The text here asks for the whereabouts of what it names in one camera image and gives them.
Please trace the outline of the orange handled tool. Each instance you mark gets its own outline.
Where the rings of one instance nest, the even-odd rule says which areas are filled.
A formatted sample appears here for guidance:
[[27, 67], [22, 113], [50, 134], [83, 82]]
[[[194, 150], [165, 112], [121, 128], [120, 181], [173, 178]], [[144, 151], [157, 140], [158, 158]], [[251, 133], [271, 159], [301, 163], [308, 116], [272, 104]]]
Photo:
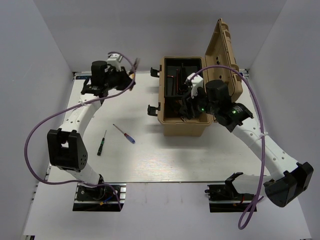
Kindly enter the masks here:
[[127, 72], [128, 76], [133, 79], [134, 76], [135, 76], [135, 72], [139, 66], [139, 63], [140, 63], [140, 58], [136, 58], [134, 63], [133, 63], [133, 67]]

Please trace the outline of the tan plastic toolbox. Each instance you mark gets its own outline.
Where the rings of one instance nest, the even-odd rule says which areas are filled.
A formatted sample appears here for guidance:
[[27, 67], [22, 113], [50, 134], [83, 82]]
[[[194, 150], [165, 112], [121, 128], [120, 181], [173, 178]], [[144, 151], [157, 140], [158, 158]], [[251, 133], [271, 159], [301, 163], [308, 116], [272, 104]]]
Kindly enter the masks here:
[[159, 78], [158, 105], [147, 114], [157, 117], [165, 136], [200, 137], [212, 123], [229, 131], [246, 114], [236, 101], [243, 93], [229, 26], [218, 19], [204, 57], [164, 56], [160, 69], [151, 69]]

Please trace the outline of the large brown hex key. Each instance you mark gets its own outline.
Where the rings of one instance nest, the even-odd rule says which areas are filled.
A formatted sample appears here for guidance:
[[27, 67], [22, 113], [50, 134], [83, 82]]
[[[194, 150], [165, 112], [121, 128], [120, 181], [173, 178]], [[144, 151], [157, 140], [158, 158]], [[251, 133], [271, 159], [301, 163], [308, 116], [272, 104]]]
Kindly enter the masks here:
[[173, 75], [167, 75], [167, 95], [173, 96], [175, 90], [175, 77]]

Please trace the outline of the yellow black needle-nose pliers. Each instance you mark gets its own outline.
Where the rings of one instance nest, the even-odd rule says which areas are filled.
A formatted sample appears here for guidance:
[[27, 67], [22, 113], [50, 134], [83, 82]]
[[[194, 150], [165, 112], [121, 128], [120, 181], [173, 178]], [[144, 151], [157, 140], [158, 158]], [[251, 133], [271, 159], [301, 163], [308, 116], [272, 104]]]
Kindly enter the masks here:
[[178, 118], [180, 118], [183, 122], [186, 122], [188, 119], [188, 113], [185, 110], [175, 110], [175, 114]]

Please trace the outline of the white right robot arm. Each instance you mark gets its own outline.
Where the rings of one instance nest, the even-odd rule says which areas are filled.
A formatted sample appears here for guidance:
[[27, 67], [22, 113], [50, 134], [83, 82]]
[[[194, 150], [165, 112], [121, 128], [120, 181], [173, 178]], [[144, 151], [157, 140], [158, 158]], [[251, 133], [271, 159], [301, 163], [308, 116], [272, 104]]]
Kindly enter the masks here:
[[308, 188], [313, 167], [308, 162], [299, 163], [271, 137], [262, 134], [252, 112], [242, 103], [232, 102], [226, 83], [220, 79], [204, 83], [198, 77], [186, 80], [184, 85], [187, 92], [180, 112], [188, 119], [202, 113], [212, 115], [242, 140], [270, 173], [262, 181], [263, 195], [273, 204], [283, 208]]

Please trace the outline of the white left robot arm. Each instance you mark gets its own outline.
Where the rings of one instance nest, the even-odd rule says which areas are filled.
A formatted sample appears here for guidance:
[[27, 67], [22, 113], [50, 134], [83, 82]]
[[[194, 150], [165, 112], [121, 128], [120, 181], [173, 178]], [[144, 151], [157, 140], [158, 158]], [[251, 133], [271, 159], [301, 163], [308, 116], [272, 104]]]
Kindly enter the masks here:
[[102, 176], [88, 164], [83, 135], [110, 90], [133, 88], [132, 79], [120, 63], [121, 58], [114, 54], [106, 61], [92, 62], [91, 76], [83, 84], [77, 106], [57, 130], [47, 134], [50, 164], [89, 186], [88, 193], [96, 200], [105, 196], [106, 187], [101, 184]]

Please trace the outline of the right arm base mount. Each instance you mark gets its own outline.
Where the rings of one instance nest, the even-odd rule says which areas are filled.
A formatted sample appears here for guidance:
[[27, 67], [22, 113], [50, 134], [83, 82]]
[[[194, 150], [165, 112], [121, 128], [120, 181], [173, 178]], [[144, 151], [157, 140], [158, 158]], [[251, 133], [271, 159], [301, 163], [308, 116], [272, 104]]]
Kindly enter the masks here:
[[240, 213], [254, 199], [259, 176], [235, 172], [225, 181], [207, 185], [204, 194], [211, 213]]

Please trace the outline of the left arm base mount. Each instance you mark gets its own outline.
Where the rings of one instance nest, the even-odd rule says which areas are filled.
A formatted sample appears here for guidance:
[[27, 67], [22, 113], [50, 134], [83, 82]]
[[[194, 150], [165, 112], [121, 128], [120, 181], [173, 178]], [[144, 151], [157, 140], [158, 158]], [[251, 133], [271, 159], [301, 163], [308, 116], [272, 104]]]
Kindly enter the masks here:
[[73, 212], [120, 212], [126, 198], [125, 183], [90, 188], [78, 185], [75, 191]]

